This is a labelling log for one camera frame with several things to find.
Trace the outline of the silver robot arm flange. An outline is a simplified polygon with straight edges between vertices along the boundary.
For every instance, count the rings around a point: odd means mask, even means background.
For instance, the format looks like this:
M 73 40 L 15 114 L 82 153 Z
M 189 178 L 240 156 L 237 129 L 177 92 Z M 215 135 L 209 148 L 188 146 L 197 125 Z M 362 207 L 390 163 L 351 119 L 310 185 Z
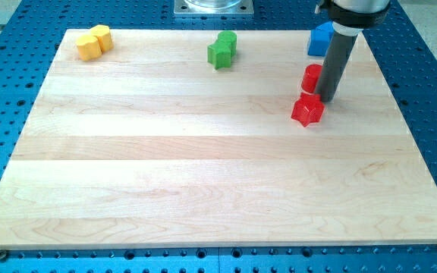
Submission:
M 364 29 L 380 25 L 389 8 L 389 0 L 319 0 L 315 13 L 325 11 L 336 33 L 357 36 Z

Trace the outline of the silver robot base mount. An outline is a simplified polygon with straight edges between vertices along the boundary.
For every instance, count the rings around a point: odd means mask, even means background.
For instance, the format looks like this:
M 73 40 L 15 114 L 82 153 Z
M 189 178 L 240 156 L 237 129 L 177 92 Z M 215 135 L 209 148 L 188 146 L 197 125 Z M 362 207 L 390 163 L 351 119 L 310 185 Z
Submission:
M 174 14 L 254 14 L 253 0 L 174 0 Z

